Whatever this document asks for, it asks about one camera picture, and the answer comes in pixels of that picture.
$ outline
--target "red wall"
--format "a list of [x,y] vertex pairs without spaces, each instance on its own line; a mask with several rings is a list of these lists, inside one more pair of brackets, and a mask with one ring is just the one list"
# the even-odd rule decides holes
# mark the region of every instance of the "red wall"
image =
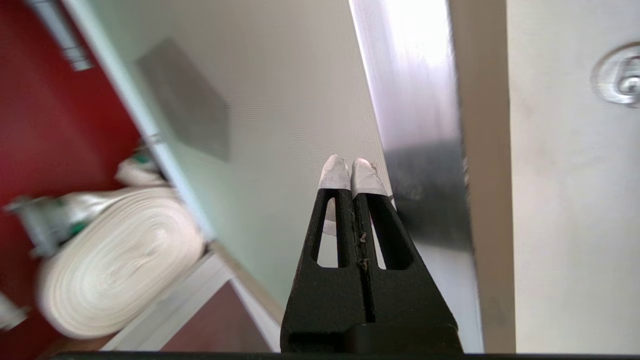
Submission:
[[[74,72],[24,3],[0,0],[0,205],[117,188],[113,174],[136,146],[136,128],[96,61]],[[34,359],[61,338],[35,306],[31,248],[19,221],[0,213],[0,291],[31,309],[0,331],[2,359]]]

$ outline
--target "metal knob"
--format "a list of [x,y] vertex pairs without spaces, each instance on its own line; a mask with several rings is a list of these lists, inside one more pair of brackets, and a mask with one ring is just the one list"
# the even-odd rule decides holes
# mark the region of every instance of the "metal knob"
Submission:
[[640,42],[607,54],[591,76],[594,91],[604,100],[640,108]]

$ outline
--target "rolled fire hose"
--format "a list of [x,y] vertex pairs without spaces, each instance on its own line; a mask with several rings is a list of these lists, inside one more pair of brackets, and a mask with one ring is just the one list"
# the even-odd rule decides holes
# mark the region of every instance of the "rolled fire hose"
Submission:
[[111,334],[193,266],[203,247],[175,190],[141,189],[111,205],[43,265],[38,305],[68,337]]

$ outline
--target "metal panel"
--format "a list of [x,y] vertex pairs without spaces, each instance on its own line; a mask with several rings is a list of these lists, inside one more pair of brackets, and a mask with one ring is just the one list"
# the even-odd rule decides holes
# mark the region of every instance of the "metal panel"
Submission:
[[447,1],[351,7],[398,213],[460,324],[465,351],[481,351]]

